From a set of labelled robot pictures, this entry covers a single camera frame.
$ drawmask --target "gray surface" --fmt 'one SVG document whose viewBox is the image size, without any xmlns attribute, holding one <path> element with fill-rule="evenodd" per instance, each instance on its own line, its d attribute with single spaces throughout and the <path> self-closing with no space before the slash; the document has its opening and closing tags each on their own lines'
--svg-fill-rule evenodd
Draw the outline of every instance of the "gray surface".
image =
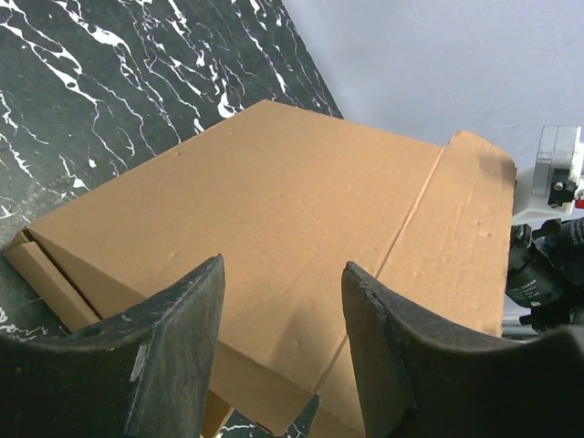
<svg viewBox="0 0 584 438">
<path fill-rule="evenodd" d="M 285 4 L 346 119 L 439 144 L 472 130 L 519 169 L 543 125 L 584 124 L 578 0 Z"/>
</svg>

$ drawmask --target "marble countertop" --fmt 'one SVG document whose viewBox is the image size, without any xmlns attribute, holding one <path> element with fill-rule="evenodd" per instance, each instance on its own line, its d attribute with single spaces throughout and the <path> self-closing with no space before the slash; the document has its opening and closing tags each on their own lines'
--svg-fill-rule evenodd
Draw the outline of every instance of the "marble countertop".
<svg viewBox="0 0 584 438">
<path fill-rule="evenodd" d="M 260 99 L 340 117 L 281 0 L 0 0 L 0 59 L 2 247 Z M 3 258 L 0 331 L 67 334 Z"/>
</svg>

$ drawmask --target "gray wall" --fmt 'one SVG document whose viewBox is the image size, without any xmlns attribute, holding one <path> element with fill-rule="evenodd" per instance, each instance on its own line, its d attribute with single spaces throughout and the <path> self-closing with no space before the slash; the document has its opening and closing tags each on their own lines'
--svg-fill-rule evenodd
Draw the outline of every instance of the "gray wall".
<svg viewBox="0 0 584 438">
<path fill-rule="evenodd" d="M 519 169 L 543 125 L 584 124 L 579 0 L 284 3 L 347 119 L 439 144 L 472 130 Z"/>
</svg>

